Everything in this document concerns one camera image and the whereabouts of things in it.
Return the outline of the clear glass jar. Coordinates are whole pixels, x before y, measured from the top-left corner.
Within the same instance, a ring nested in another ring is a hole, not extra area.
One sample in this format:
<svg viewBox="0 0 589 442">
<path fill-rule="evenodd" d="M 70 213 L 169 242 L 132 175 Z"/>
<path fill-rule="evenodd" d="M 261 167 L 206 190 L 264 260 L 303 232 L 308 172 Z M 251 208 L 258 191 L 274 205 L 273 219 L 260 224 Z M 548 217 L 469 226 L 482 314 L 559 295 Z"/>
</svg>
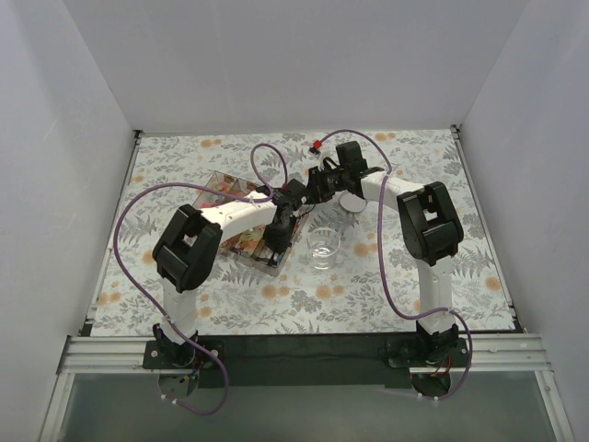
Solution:
<svg viewBox="0 0 589 442">
<path fill-rule="evenodd" d="M 317 270 L 332 268 L 341 247 L 339 233 L 331 227 L 317 227 L 307 237 L 310 265 Z"/>
</svg>

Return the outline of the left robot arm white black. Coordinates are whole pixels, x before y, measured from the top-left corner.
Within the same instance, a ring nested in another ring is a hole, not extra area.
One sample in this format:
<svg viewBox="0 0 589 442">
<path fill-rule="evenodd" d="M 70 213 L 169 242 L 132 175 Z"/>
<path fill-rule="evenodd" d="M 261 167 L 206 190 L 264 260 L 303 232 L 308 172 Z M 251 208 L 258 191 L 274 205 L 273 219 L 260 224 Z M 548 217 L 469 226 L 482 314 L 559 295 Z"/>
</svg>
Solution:
<svg viewBox="0 0 589 442">
<path fill-rule="evenodd" d="M 283 188 L 259 186 L 245 195 L 229 195 L 211 207 L 185 204 L 172 216 L 153 250 L 166 311 L 154 335 L 166 344 L 164 357 L 172 366 L 184 368 L 195 359 L 196 347 L 187 339 L 197 336 L 197 288 L 209 277 L 220 246 L 262 227 L 261 237 L 254 240 L 254 249 L 261 252 L 249 254 L 243 247 L 240 253 L 279 267 L 292 246 L 298 210 L 305 201 L 306 186 L 290 180 Z"/>
</svg>

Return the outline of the clear compartment candy box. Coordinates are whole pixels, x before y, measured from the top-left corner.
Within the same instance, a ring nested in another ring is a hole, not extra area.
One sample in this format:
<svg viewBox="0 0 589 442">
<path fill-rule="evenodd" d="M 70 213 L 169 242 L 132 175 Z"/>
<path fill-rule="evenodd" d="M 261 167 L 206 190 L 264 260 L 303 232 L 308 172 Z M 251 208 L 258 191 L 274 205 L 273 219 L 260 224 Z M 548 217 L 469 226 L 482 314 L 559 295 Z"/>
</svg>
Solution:
<svg viewBox="0 0 589 442">
<path fill-rule="evenodd" d="M 217 170 L 206 187 L 220 193 L 202 192 L 193 207 L 202 212 L 205 221 L 221 228 L 220 252 L 271 276 L 279 275 L 306 222 L 304 206 L 294 212 L 297 219 L 290 247 L 272 251 L 262 236 L 273 220 L 276 206 L 272 201 L 256 202 L 268 195 L 267 188 Z"/>
</svg>

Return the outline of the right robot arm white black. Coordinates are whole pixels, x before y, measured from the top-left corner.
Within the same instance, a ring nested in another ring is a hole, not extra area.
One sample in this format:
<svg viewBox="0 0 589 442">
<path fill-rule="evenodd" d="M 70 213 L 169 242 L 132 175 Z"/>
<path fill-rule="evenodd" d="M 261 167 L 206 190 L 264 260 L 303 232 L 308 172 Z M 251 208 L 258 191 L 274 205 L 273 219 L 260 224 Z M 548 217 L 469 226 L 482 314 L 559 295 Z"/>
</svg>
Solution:
<svg viewBox="0 0 589 442">
<path fill-rule="evenodd" d="M 336 152 L 338 160 L 333 161 L 321 141 L 311 146 L 310 153 L 318 158 L 318 165 L 308 171 L 309 197 L 314 203 L 324 203 L 337 192 L 347 192 L 378 203 L 378 266 L 387 302 L 399 317 L 416 323 L 414 343 L 408 353 L 427 366 L 437 366 L 458 343 L 452 269 L 464 230 L 449 192 L 439 181 L 418 184 L 393 177 L 391 170 L 370 168 L 356 142 L 338 145 Z M 398 212 L 406 250 L 418 269 L 422 309 L 416 315 L 397 308 L 387 284 L 383 251 L 386 207 Z"/>
</svg>

